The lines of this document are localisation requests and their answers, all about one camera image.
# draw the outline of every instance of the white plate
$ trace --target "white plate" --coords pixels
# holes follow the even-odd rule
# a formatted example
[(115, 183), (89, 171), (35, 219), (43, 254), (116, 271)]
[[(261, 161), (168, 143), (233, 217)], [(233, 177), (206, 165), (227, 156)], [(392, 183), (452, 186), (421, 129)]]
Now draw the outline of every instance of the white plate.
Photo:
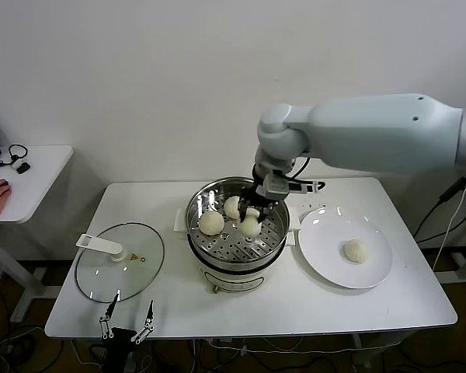
[[(308, 214), (299, 231), (305, 259), (327, 280), (352, 289), (372, 288), (390, 273), (393, 256), (387, 239), (369, 219), (344, 207), (325, 206)], [(359, 239), (369, 249), (365, 263), (348, 260), (343, 245)]]

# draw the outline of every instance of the white table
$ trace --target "white table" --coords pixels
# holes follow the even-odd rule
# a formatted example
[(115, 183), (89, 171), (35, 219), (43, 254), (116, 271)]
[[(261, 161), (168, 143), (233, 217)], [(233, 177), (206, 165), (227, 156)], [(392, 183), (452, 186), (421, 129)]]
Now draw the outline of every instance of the white table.
[[(388, 238), (394, 264), (388, 279), (369, 290), (329, 283), (305, 262), (297, 247), (287, 247), (276, 272), (258, 289), (213, 294), (202, 278), (186, 237), (173, 231), (176, 210), (205, 182), (114, 183), (107, 187), (88, 233), (128, 221), (157, 229), (165, 260), (153, 283), (113, 313), (113, 325), (139, 330), (155, 300), (152, 338), (291, 336), (365, 333), (446, 326), (457, 314), (380, 183), (373, 178), (326, 180), (315, 195), (292, 194), (287, 204), (299, 214), (317, 203), (338, 203), (364, 213)], [(58, 338), (100, 338), (98, 318), (107, 304), (89, 300), (75, 280), (75, 264), (45, 327)]]
[[(0, 214), (2, 223), (20, 224), (28, 221), (72, 155), (72, 147), (67, 145), (27, 146), (27, 148), (26, 161), (31, 165), (28, 171), (19, 175), (10, 166), (0, 168), (0, 179), (6, 179), (12, 186), (12, 195)], [(2, 148), (0, 159), (4, 162), (10, 161), (7, 148)], [(33, 299), (57, 297), (60, 287), (41, 284), (45, 270), (45, 268), (36, 268), (34, 274), (30, 274), (0, 247), (0, 279), (5, 272), (25, 288), (11, 315), (12, 322), (23, 320)]]

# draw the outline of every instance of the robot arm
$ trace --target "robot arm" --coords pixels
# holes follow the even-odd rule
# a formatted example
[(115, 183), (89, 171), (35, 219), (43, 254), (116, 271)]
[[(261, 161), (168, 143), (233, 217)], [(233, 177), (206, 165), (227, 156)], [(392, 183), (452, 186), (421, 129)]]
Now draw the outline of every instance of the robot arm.
[(257, 135), (255, 182), (241, 196), (241, 213), (249, 205), (272, 207), (283, 200), (292, 191), (286, 175), (297, 157), (383, 173), (417, 173), (466, 163), (463, 110), (418, 94), (332, 99), (316, 106), (276, 105), (261, 116)]

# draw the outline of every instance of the glass lid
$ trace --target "glass lid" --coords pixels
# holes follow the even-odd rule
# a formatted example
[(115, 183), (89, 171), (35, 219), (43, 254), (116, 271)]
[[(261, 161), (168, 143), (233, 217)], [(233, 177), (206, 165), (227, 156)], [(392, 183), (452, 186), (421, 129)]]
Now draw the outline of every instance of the glass lid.
[(164, 261), (164, 242), (148, 225), (114, 225), (98, 235), (122, 245), (126, 256), (114, 261), (110, 254), (85, 249), (76, 265), (79, 289), (96, 302), (110, 303), (116, 294), (123, 301), (144, 290)]

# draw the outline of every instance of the white wall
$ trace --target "white wall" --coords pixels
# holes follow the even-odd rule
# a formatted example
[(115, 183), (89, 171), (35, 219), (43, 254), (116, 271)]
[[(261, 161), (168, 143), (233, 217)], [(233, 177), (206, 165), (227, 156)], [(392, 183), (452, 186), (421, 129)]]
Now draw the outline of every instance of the white wall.
[[(0, 0), (0, 128), (75, 147), (89, 172), (68, 178), (95, 180), (62, 197), (77, 221), (108, 182), (248, 174), (271, 103), (394, 92), (466, 107), (466, 0)], [(435, 180), (386, 184), (409, 224), (429, 205), (408, 186)], [(70, 256), (65, 241), (48, 256)]]

